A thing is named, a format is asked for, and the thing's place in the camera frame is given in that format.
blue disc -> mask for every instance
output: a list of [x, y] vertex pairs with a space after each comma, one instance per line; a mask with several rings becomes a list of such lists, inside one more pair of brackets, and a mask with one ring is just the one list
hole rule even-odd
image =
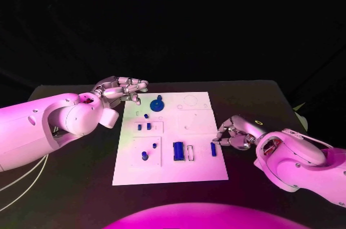
[[162, 95], [157, 96], [157, 99], [150, 102], [150, 109], [155, 112], [160, 112], [165, 108], [165, 102]]

white pegboard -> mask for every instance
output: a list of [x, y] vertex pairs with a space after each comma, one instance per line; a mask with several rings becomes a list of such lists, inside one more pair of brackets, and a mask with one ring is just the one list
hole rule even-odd
[[[165, 108], [155, 112], [150, 102], [157, 95]], [[144, 93], [140, 100], [140, 106], [129, 101], [124, 106], [113, 185], [228, 180], [219, 145], [212, 156], [218, 128], [208, 92]], [[173, 160], [175, 142], [183, 142], [185, 161]], [[193, 147], [195, 161], [188, 159], [188, 146]], [[146, 161], [142, 152], [149, 154]]]

robotic hand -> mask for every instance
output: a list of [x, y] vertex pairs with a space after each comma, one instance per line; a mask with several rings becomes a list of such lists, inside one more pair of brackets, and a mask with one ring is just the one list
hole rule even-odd
[[[266, 132], [263, 122], [254, 122], [234, 115], [222, 123], [212, 142], [240, 150], [248, 150], [255, 144], [254, 165], [271, 182], [287, 192], [306, 188], [346, 207], [346, 149], [332, 147], [290, 129]], [[222, 138], [225, 131], [231, 138]], [[304, 138], [328, 148], [320, 150]]]
[[0, 109], [0, 172], [23, 166], [90, 134], [113, 128], [121, 101], [142, 104], [149, 82], [111, 76], [91, 92], [65, 93]]

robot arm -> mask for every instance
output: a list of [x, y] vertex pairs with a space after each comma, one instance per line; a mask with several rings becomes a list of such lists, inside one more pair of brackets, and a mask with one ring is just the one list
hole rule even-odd
[[65, 93], [0, 109], [0, 172], [31, 163], [90, 134], [98, 123], [113, 128], [121, 101], [142, 100], [149, 82], [111, 76], [91, 92]]
[[[231, 138], [221, 139], [225, 131]], [[320, 150], [307, 139], [326, 149]], [[287, 192], [306, 188], [346, 207], [346, 149], [333, 148], [290, 129], [268, 133], [260, 121], [251, 123], [238, 115], [224, 122], [212, 142], [240, 150], [255, 144], [254, 165], [271, 182]]]

table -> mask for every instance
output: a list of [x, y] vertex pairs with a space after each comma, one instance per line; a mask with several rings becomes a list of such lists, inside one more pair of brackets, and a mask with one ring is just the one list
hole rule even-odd
[[[39, 86], [29, 98], [84, 93], [94, 85]], [[178, 82], [149, 84], [150, 93], [208, 92], [217, 125], [235, 114], [258, 116], [270, 130], [290, 128], [304, 133], [280, 87], [274, 81]], [[130, 214], [175, 203], [221, 203], [279, 215], [313, 228], [343, 228], [346, 210], [306, 189], [281, 190], [254, 166], [255, 147], [240, 151], [224, 147], [230, 180], [113, 186], [124, 104], [113, 129], [95, 131], [48, 158], [36, 184], [19, 201], [0, 212], [5, 228], [100, 229]], [[36, 162], [0, 173], [0, 187]], [[20, 195], [39, 170], [0, 192], [0, 207]]]

